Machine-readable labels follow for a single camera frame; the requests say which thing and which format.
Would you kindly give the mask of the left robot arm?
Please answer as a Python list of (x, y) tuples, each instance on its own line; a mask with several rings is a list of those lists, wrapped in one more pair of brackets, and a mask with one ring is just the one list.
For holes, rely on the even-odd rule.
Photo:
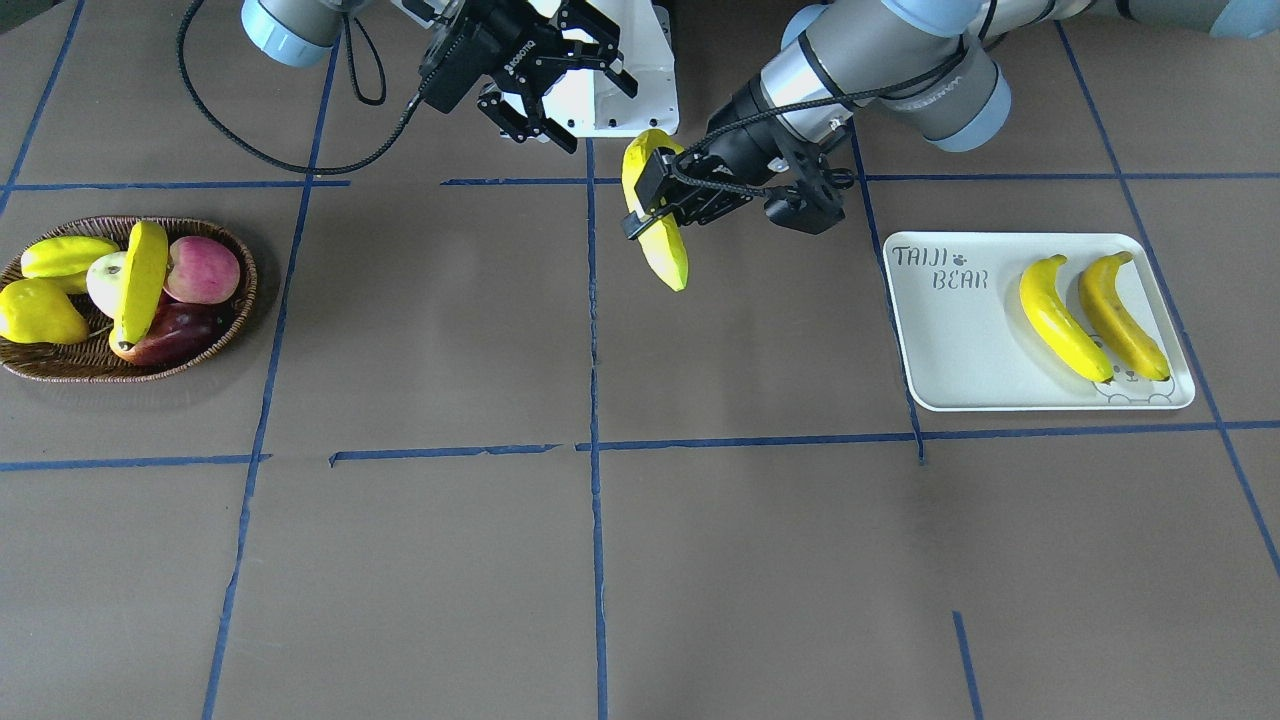
[(777, 225), (819, 234), (844, 219), (847, 170), (828, 154), (861, 108), (881, 108), (934, 147), (965, 152), (1009, 118), (1011, 90), (987, 50), (1028, 26), (1082, 14), (1219, 38), (1277, 28), (1275, 1), (833, 1), (797, 14), (780, 53), (682, 150), (640, 154), (625, 182), (631, 240), (704, 225), (763, 201)]

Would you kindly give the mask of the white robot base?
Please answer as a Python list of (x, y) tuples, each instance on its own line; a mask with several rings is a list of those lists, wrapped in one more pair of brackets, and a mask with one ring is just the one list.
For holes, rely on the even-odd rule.
[(620, 27), (617, 73), (627, 72), (637, 92), (627, 96), (604, 73), (567, 72), (543, 99), (548, 120), (581, 138), (626, 138), (652, 127), (673, 135), (680, 111), (671, 47), (669, 14), (657, 1), (593, 1)]

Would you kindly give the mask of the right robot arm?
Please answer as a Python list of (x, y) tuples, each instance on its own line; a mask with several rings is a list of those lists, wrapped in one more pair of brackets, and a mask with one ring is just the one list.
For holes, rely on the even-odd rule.
[[(310, 67), (357, 23), (364, 1), (246, 1), (241, 22), (273, 60)], [(541, 12), (530, 1), (403, 1), (434, 36), (419, 73), (421, 102), (453, 111), (477, 85), (477, 109), (517, 143), (552, 141), (575, 152), (575, 119), (547, 100), (567, 76), (594, 72), (604, 87), (632, 100), (637, 79), (626, 70), (622, 29), (590, 1), (558, 1)]]

